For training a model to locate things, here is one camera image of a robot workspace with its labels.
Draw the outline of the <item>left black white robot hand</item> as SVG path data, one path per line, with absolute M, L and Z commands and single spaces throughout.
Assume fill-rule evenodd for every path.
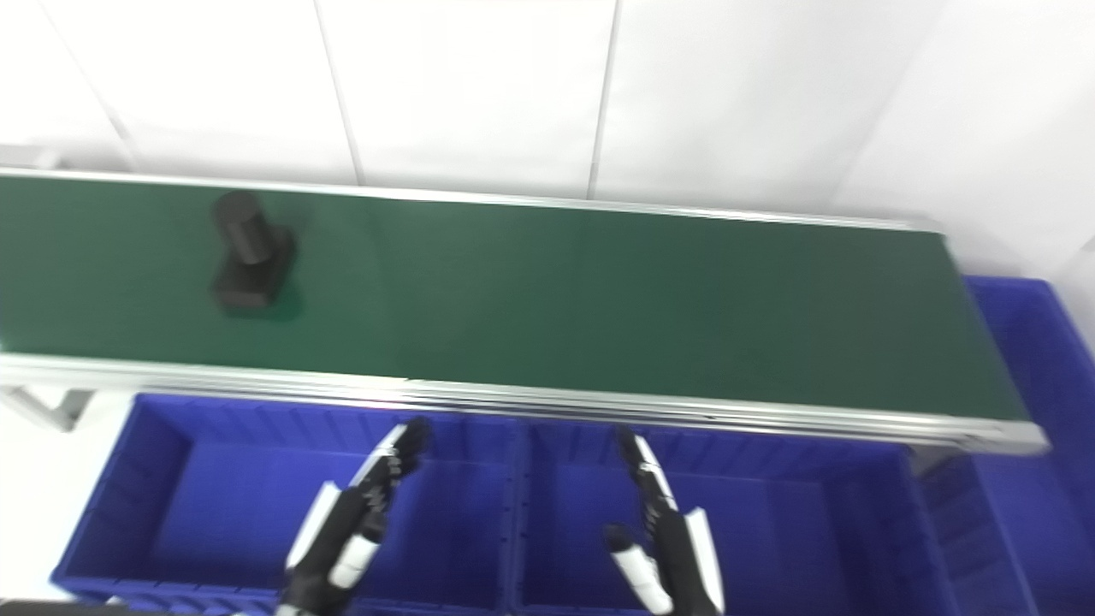
M 388 431 L 351 477 L 321 484 L 286 558 L 277 615 L 343 615 L 381 543 L 399 485 L 419 466 L 433 429 L 411 418 Z

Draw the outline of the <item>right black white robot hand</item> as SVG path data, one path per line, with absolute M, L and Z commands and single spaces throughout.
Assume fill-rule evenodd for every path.
M 652 615 L 724 615 L 723 578 L 707 511 L 680 510 L 662 465 L 645 437 L 615 428 L 619 456 L 639 493 L 646 551 L 622 524 L 602 530 L 607 553 Z

